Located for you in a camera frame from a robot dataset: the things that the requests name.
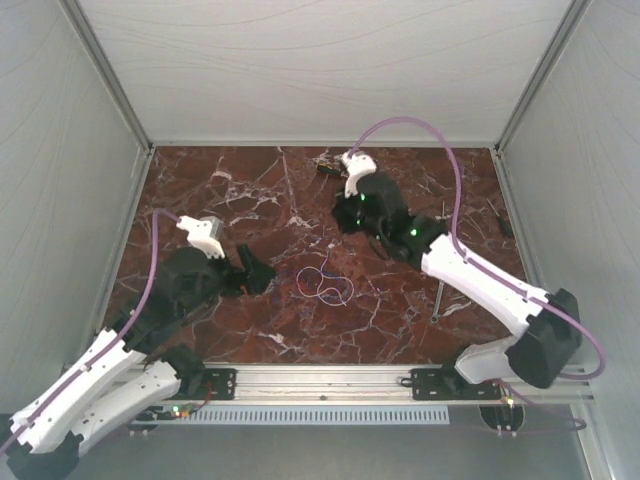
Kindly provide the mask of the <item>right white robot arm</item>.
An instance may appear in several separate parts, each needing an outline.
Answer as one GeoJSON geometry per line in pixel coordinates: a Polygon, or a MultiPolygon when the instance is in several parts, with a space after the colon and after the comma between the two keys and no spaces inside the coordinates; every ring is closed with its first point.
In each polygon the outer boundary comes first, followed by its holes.
{"type": "Polygon", "coordinates": [[[477,384],[511,376],[547,389],[579,349],[580,331],[563,318],[578,313],[571,293],[535,289],[456,246],[444,221],[410,213],[387,174],[348,178],[332,215],[343,233],[365,233],[389,258],[455,288],[507,328],[508,337],[467,347],[443,371],[443,388],[451,396],[465,397],[477,384]]]}

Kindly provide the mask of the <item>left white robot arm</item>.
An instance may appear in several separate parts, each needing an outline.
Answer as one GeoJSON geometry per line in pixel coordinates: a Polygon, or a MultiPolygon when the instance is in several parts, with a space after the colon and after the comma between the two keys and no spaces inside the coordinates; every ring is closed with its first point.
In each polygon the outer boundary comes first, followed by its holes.
{"type": "Polygon", "coordinates": [[[171,398],[230,397],[233,381],[207,372],[187,345],[149,357],[199,308],[225,297],[264,293],[276,276],[245,244],[241,260],[177,250],[155,271],[149,292],[132,298],[45,393],[1,418],[1,453],[17,479],[65,479],[113,430],[171,398]]]}

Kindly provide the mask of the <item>black yellow screwdriver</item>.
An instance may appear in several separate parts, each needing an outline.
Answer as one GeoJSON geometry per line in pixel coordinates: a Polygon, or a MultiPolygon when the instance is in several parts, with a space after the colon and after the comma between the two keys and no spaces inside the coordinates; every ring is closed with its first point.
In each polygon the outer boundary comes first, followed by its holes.
{"type": "Polygon", "coordinates": [[[344,173],[343,169],[339,166],[321,162],[316,164],[316,171],[333,177],[342,177],[344,173]]]}

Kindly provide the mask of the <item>silver wrench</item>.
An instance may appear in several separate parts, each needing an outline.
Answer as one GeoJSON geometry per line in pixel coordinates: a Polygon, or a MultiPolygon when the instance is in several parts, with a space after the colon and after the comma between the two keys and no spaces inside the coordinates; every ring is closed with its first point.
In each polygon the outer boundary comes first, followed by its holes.
{"type": "Polygon", "coordinates": [[[439,321],[440,318],[440,307],[441,307],[441,302],[442,302],[442,297],[443,297],[443,291],[444,291],[444,283],[442,281],[440,281],[438,283],[438,288],[436,291],[436,297],[435,297],[435,301],[434,301],[434,307],[433,307],[433,311],[431,314],[431,322],[432,323],[437,323],[439,321]]]}

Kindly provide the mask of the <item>small black screwdriver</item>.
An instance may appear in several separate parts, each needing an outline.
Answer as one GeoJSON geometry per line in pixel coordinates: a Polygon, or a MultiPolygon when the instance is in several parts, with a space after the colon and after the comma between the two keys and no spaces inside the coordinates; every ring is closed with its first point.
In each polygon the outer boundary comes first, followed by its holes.
{"type": "Polygon", "coordinates": [[[506,238],[514,239],[515,235],[509,221],[496,209],[496,207],[493,205],[493,203],[490,200],[487,200],[487,203],[489,204],[491,210],[494,213],[494,216],[496,218],[496,221],[498,223],[498,226],[502,235],[506,238]]]}

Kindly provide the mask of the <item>small circuit board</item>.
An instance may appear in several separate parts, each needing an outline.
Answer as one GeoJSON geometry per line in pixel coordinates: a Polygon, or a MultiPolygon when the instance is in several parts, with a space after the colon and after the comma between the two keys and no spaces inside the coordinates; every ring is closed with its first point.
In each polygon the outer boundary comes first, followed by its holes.
{"type": "Polygon", "coordinates": [[[173,405],[169,408],[169,418],[170,419],[181,419],[187,418],[196,411],[201,408],[199,404],[196,403],[183,403],[173,405]]]}

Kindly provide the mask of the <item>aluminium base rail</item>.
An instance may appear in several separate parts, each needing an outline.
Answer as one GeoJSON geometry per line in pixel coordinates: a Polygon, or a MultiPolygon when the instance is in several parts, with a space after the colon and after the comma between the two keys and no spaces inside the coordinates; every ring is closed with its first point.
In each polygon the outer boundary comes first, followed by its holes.
{"type": "MultiPolygon", "coordinates": [[[[236,372],[238,405],[409,405],[412,390],[400,385],[416,365],[305,365],[205,363],[236,372]]],[[[587,382],[557,380],[541,390],[516,378],[506,380],[516,392],[538,404],[593,403],[587,382]]]]}

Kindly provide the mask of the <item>left black mount plate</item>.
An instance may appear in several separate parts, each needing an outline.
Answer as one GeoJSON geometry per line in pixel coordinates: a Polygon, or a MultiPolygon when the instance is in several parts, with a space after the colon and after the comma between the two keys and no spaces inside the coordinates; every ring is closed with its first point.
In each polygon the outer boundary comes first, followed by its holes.
{"type": "Polygon", "coordinates": [[[235,398],[237,370],[233,368],[207,368],[195,377],[185,397],[193,401],[227,401],[235,398]]]}

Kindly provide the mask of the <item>black mount plate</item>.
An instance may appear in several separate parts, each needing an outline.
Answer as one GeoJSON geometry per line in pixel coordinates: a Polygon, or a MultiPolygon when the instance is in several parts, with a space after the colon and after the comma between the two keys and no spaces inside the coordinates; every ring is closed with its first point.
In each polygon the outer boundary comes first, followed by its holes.
{"type": "Polygon", "coordinates": [[[497,401],[501,389],[491,381],[480,384],[467,382],[453,367],[415,368],[399,380],[418,401],[497,401]]]}
{"type": "Polygon", "coordinates": [[[235,398],[237,370],[233,368],[207,368],[195,377],[185,397],[193,401],[227,401],[235,398]]]}

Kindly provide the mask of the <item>right black mount plate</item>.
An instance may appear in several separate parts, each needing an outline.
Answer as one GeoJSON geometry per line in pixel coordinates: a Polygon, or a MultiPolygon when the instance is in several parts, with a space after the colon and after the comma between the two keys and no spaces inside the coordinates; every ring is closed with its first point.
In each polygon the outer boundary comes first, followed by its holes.
{"type": "Polygon", "coordinates": [[[453,367],[415,368],[399,380],[418,401],[497,401],[501,389],[491,381],[480,384],[467,382],[453,367]]]}

